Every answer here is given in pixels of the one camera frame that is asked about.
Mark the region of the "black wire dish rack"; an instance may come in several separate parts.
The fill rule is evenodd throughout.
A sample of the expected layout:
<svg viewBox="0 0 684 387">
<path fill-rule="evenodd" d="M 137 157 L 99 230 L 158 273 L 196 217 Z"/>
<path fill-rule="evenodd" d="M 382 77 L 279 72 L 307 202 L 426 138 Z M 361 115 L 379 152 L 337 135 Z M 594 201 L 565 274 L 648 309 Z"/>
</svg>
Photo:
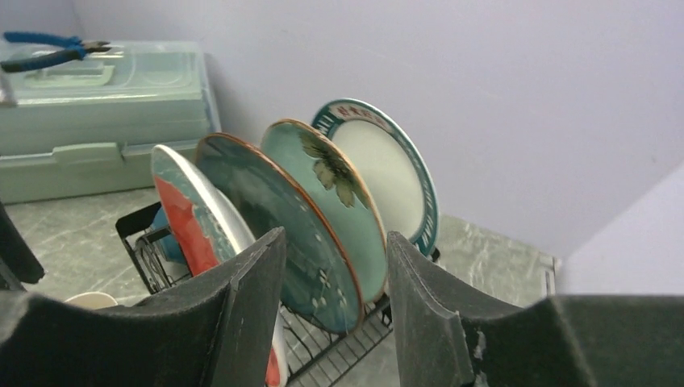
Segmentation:
<svg viewBox="0 0 684 387">
<path fill-rule="evenodd" d="M 158 293 L 192 277 L 187 264 L 165 261 L 157 240 L 169 228 L 151 230 L 159 202 L 135 210 L 115 223 L 127 254 L 148 292 Z M 365 307 L 363 325 L 350 335 L 331 334 L 282 306 L 280 309 L 288 386 L 333 386 L 361 362 L 392 331 L 392 314 L 387 295 Z"/>
</svg>

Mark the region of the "large pink mug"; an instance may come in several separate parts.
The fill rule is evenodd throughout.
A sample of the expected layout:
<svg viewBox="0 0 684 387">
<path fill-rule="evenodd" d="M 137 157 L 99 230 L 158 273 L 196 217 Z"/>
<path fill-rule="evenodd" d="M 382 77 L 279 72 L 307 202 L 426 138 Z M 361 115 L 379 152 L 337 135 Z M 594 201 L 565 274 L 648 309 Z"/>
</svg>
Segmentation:
<svg viewBox="0 0 684 387">
<path fill-rule="evenodd" d="M 114 297 L 103 292 L 80 293 L 64 300 L 64 303 L 87 310 L 99 310 L 119 304 Z"/>
</svg>

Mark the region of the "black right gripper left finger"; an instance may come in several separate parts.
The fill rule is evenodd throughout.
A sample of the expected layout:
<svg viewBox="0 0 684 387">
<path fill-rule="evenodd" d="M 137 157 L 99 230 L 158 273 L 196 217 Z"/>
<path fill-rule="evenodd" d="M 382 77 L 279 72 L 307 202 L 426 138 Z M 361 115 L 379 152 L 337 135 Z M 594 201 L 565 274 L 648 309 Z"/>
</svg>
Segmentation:
<svg viewBox="0 0 684 387">
<path fill-rule="evenodd" d="M 134 306 L 87 310 L 38 293 L 1 294 L 4 386 L 212 386 L 217 280 Z"/>
</svg>

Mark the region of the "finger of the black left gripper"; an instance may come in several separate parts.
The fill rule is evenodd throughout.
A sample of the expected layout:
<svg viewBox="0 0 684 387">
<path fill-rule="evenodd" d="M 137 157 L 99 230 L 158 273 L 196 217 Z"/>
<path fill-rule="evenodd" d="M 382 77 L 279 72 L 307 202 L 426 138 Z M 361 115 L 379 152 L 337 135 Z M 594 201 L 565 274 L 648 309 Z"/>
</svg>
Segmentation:
<svg viewBox="0 0 684 387">
<path fill-rule="evenodd" d="M 43 266 L 1 203 L 1 290 L 24 290 L 23 283 L 37 284 L 44 275 Z"/>
</svg>

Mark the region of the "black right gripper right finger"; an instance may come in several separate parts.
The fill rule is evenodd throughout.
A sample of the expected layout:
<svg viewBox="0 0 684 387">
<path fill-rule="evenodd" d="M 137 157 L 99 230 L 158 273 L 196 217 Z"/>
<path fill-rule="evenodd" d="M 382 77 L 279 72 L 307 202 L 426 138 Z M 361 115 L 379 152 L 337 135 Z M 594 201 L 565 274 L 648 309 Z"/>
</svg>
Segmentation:
<svg viewBox="0 0 684 387">
<path fill-rule="evenodd" d="M 491 297 L 387 236 L 403 386 L 680 386 L 679 296 Z"/>
</svg>

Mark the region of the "dark blue tan bowl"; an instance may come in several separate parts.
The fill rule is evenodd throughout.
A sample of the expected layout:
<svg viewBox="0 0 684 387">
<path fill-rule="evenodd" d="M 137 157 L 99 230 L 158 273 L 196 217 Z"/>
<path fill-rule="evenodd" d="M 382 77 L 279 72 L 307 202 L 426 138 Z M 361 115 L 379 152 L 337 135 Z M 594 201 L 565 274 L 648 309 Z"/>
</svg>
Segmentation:
<svg viewBox="0 0 684 387">
<path fill-rule="evenodd" d="M 166 214 L 162 208 L 160 208 L 151 223 L 151 230 L 155 231 L 158 229 L 166 228 L 169 225 Z M 157 240 L 160 246 L 161 254 L 165 261 L 174 264 L 186 264 L 186 258 L 184 257 L 180 245 L 176 241 L 173 233 L 170 232 L 167 236 L 164 236 Z"/>
</svg>

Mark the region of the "green rimmed white plate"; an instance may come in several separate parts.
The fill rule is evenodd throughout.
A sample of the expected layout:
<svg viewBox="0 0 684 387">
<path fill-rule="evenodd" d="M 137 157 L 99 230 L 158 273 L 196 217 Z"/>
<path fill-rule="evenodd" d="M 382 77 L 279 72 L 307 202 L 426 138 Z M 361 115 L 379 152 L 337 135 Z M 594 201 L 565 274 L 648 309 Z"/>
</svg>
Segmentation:
<svg viewBox="0 0 684 387">
<path fill-rule="evenodd" d="M 367 102 L 340 98 L 321 106 L 311 126 L 356 166 L 388 231 L 399 231 L 425 256 L 436 249 L 439 202 L 418 148 L 386 113 Z"/>
</svg>

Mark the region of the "mint green flower plate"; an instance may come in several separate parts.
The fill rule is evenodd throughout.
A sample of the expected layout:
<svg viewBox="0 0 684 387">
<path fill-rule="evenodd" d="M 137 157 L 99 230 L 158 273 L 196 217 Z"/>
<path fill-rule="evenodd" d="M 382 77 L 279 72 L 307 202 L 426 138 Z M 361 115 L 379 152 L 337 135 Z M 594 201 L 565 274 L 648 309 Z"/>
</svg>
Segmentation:
<svg viewBox="0 0 684 387">
<path fill-rule="evenodd" d="M 356 274 L 364 302 L 384 293 L 386 240 L 368 187 L 351 160 L 310 125 L 282 119 L 264 133 L 261 151 L 310 195 L 335 232 Z"/>
</svg>

